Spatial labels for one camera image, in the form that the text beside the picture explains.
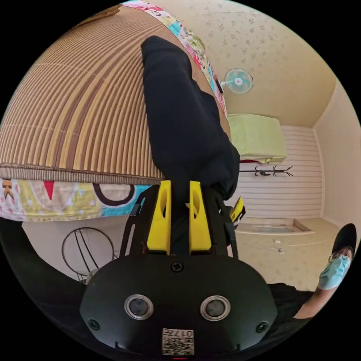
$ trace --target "screw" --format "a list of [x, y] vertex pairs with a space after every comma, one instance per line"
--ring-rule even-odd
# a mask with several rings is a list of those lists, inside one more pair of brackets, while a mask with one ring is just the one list
[[183, 265], [180, 262], [173, 262], [170, 268], [173, 272], [180, 272], [183, 269]]
[[267, 322], [261, 322], [257, 327], [256, 327], [256, 332], [261, 334], [262, 332], [266, 331], [268, 328], [268, 323]]
[[100, 329], [99, 324], [95, 321], [95, 320], [89, 320], [88, 321], [88, 325], [91, 329], [93, 329], [94, 331], [98, 331]]

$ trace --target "coat rack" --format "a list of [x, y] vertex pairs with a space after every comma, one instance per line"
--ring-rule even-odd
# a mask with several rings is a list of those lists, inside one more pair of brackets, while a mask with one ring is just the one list
[[288, 167], [287, 169], [276, 169], [276, 165], [273, 166], [273, 170], [263, 170], [263, 169], [258, 169], [258, 166], [255, 167], [254, 170], [240, 170], [240, 173], [253, 173], [255, 174], [255, 176], [258, 176], [257, 173], [259, 173], [262, 176], [270, 176], [271, 174], [273, 174], [274, 177], [277, 177], [277, 173], [285, 173], [290, 177], [293, 177], [293, 174], [289, 172], [289, 170], [291, 168], [293, 168], [293, 165]]

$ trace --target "wall fan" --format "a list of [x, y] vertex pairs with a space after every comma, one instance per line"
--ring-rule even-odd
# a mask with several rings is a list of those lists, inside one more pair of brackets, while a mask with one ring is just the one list
[[221, 82], [221, 87], [227, 87], [233, 93], [246, 94], [253, 86], [253, 79], [251, 75], [244, 69], [234, 68], [227, 72], [224, 77], [224, 82]]

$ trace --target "blue face mask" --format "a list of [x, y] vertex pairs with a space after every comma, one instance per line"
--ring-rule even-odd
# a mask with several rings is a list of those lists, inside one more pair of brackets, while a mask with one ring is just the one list
[[318, 288], [330, 290], [338, 287], [351, 264], [349, 257], [340, 255], [336, 259], [329, 261], [329, 264], [320, 274]]

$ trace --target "green blanket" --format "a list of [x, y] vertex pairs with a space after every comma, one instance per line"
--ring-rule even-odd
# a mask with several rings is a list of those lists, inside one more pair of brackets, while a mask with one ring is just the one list
[[275, 118], [256, 114], [229, 114], [232, 144], [241, 160], [279, 164], [287, 157], [286, 142]]

